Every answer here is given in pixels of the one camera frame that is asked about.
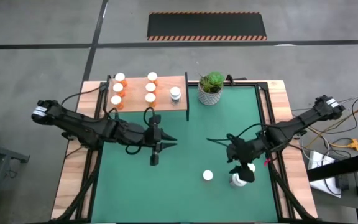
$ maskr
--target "white flower pot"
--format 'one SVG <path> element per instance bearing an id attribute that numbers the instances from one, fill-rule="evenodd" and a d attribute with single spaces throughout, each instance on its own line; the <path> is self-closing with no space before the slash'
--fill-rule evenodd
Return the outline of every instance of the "white flower pot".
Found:
<path id="1" fill-rule="evenodd" d="M 222 91 L 223 91 L 223 86 L 221 90 L 219 90 L 217 93 L 206 93 L 202 89 L 201 85 L 198 84 L 198 100 L 205 105 L 214 105 L 221 98 Z"/>

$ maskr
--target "concrete floor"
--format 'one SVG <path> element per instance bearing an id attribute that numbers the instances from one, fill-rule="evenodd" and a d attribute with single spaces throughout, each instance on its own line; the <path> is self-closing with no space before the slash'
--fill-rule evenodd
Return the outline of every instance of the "concrete floor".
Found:
<path id="1" fill-rule="evenodd" d="M 0 0 L 0 44 L 91 43 L 101 3 Z M 145 42 L 151 11 L 260 11 L 269 40 L 358 40 L 358 0 L 110 0 L 99 42 Z M 37 100 L 62 101 L 79 91 L 88 53 L 0 50 L 0 146 L 31 154 L 28 164 L 12 165 L 19 175 L 7 179 L 0 193 L 0 223 L 50 217 L 67 142 L 58 128 L 35 124 L 30 115 Z M 117 72 L 139 77 L 155 71 L 188 72 L 191 80 L 213 70 L 248 79 L 284 80 L 291 107 L 305 108 L 323 94 L 337 100 L 357 96 L 358 45 L 98 49 L 89 79 L 105 80 Z M 66 106 L 74 109 L 76 99 Z M 352 122 L 342 129 L 351 128 Z M 307 134 L 305 142 L 313 137 Z M 328 139 L 341 137 L 358 139 L 358 128 Z M 315 149 L 324 151 L 320 143 Z M 333 205 L 320 192 L 313 194 L 323 220 L 357 222 L 354 209 Z"/>

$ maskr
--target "black floor mat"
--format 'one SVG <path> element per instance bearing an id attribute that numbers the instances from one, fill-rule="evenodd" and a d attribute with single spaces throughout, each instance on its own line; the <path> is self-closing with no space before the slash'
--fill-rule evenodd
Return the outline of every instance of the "black floor mat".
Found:
<path id="1" fill-rule="evenodd" d="M 267 40 L 259 12 L 152 12 L 147 40 Z"/>

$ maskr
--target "wooden board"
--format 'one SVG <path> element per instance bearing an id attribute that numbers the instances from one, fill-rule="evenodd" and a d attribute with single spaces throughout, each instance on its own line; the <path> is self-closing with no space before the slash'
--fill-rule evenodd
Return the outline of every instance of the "wooden board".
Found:
<path id="1" fill-rule="evenodd" d="M 247 80 L 236 82 L 267 82 L 276 123 L 292 119 L 290 102 L 288 100 L 283 80 Z M 92 90 L 98 87 L 99 83 L 100 82 L 84 82 L 82 91 Z M 77 111 L 79 113 L 84 113 L 87 116 L 93 117 L 94 107 L 96 106 L 96 99 L 97 92 L 81 95 Z M 263 97 L 262 106 L 264 109 L 265 120 L 269 123 L 267 105 Z M 298 146 L 297 141 L 293 141 L 291 143 Z M 77 148 L 78 143 L 70 142 L 68 145 L 67 153 Z M 65 160 L 51 218 L 57 218 L 60 214 L 62 214 L 67 206 L 73 201 L 75 195 L 78 193 L 81 185 L 82 173 L 85 166 L 85 156 L 85 151 L 81 150 L 72 154 Z M 306 168 L 303 163 L 302 152 L 292 147 L 287 147 L 283 151 L 283 159 L 291 191 L 294 193 L 295 197 L 299 200 L 306 211 L 308 211 L 308 213 L 312 216 L 317 217 L 316 206 L 314 205 L 313 196 L 311 194 Z M 284 217 L 288 217 L 285 196 L 281 190 L 279 190 L 279 195 Z M 89 194 L 86 196 L 84 203 L 84 207 L 86 208 L 84 208 L 82 213 L 84 217 L 88 213 L 88 203 Z"/>
<path id="2" fill-rule="evenodd" d="M 124 87 L 126 95 L 122 98 L 124 108 L 118 110 L 120 112 L 135 112 L 145 111 L 149 107 L 149 104 L 145 100 L 145 96 L 148 93 L 146 90 L 146 84 L 149 80 L 144 78 L 126 78 L 128 85 Z M 107 110 L 113 108 L 111 103 L 111 97 L 116 95 L 112 90 L 112 86 L 117 83 L 114 79 L 109 84 L 109 95 L 107 98 Z M 179 87 L 181 98 L 180 103 L 174 105 L 171 103 L 172 87 Z M 173 77 L 158 77 L 158 85 L 156 90 L 156 111 L 166 110 L 187 110 L 187 94 L 186 94 L 186 78 L 185 76 L 173 76 Z"/>

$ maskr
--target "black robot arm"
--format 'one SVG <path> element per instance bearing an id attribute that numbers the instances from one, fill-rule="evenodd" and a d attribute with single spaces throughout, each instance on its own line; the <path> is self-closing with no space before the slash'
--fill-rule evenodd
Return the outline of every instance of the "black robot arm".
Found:
<path id="1" fill-rule="evenodd" d="M 158 154 L 163 149 L 176 144 L 162 143 L 161 140 L 176 141 L 176 139 L 158 128 L 161 116 L 156 115 L 153 108 L 147 108 L 145 114 L 148 110 L 151 110 L 153 115 L 147 123 L 146 130 L 139 124 L 119 119 L 117 113 L 114 119 L 93 119 L 68 110 L 55 100 L 38 101 L 31 118 L 34 122 L 42 125 L 59 127 L 65 131 L 62 133 L 63 137 L 77 137 L 81 145 L 88 149 L 96 149 L 105 141 L 139 148 L 135 153 L 129 154 L 136 154 L 141 147 L 150 147 L 152 148 L 150 165 L 156 166 Z"/>
<path id="2" fill-rule="evenodd" d="M 292 137 L 296 134 L 304 134 L 304 130 L 317 121 L 327 121 L 331 119 L 338 119 L 341 117 L 344 107 L 341 106 L 332 97 L 323 95 L 316 99 L 312 109 L 303 114 L 291 119 L 290 121 L 282 121 L 277 124 L 264 125 L 254 124 L 241 132 L 239 135 L 227 134 L 227 139 L 207 139 L 212 142 L 230 141 L 227 152 L 227 162 L 239 161 L 240 165 L 235 166 L 230 170 L 230 174 L 239 174 L 239 178 L 246 182 L 253 182 L 255 180 L 254 173 L 249 169 L 248 163 L 256 158 L 260 158 L 262 154 L 277 152 L 284 150 Z M 253 126 L 261 125 L 262 130 L 256 133 L 256 138 L 250 141 L 245 141 L 240 138 L 240 135 Z M 272 177 L 280 185 L 291 204 L 300 214 L 302 219 L 313 219 L 307 211 L 297 201 L 295 196 L 291 193 L 288 186 L 285 185 L 281 179 L 280 174 L 272 166 Z"/>

